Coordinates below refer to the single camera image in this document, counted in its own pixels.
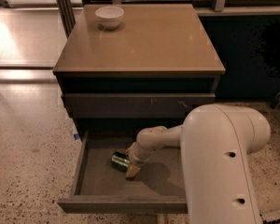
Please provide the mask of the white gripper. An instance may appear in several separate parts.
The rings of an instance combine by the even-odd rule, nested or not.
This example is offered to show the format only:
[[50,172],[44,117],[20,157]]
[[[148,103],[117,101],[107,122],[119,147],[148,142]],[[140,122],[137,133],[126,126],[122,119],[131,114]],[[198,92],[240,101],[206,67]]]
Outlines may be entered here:
[[133,142],[124,153],[128,155],[129,160],[132,163],[128,167],[125,177],[127,179],[131,179],[139,173],[141,170],[140,167],[147,163],[149,157],[153,154],[153,151],[151,149],[141,147],[137,142]]

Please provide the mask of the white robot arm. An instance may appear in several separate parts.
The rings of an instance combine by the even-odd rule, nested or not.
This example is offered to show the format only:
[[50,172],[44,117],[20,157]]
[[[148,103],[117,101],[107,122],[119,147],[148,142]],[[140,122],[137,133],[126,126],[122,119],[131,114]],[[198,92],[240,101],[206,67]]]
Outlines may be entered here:
[[201,105],[173,128],[145,128],[127,148],[132,178],[163,147],[179,147],[190,224],[262,224],[247,155],[264,148],[271,127],[257,110]]

